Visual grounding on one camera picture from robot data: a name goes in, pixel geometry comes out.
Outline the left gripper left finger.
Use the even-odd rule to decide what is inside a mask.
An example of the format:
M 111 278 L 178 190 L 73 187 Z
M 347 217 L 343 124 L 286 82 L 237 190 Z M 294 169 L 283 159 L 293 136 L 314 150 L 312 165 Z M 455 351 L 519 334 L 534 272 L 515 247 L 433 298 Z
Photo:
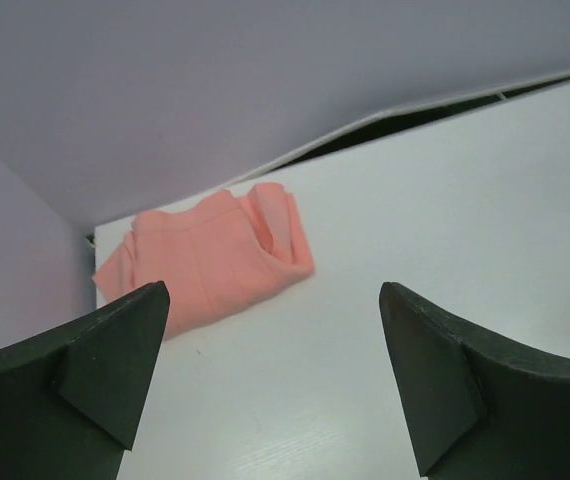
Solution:
M 149 283 L 0 349 L 0 479 L 114 479 L 132 449 L 170 298 Z

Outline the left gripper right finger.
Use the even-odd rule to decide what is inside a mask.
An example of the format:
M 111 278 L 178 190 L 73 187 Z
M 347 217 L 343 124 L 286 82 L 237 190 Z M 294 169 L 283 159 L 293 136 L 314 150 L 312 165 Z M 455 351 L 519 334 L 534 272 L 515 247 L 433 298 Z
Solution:
M 570 479 L 570 359 L 386 282 L 379 308 L 426 479 Z

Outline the pink pleated skirt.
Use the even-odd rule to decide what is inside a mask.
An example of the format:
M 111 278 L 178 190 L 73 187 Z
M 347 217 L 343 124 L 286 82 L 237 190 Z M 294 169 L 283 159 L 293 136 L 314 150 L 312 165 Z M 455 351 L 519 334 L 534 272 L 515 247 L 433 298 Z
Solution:
M 138 214 L 94 282 L 106 302 L 164 282 L 170 339 L 268 300 L 314 272 L 294 195 L 266 182 L 243 196 L 218 191 L 186 211 Z

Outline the white backdrop board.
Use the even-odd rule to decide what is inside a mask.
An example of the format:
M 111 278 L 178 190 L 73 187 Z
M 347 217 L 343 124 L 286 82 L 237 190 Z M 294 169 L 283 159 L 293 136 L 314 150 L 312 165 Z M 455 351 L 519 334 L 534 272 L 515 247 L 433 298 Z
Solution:
M 224 185 L 226 187 L 236 185 L 293 164 L 417 128 L 421 125 L 416 120 L 418 116 L 424 119 L 422 124 L 427 124 L 568 82 L 570 82 L 570 71 L 517 82 L 513 85 L 491 87 L 476 93 L 437 99 L 423 104 L 407 104 L 381 110 L 326 133 L 260 167 L 225 182 Z

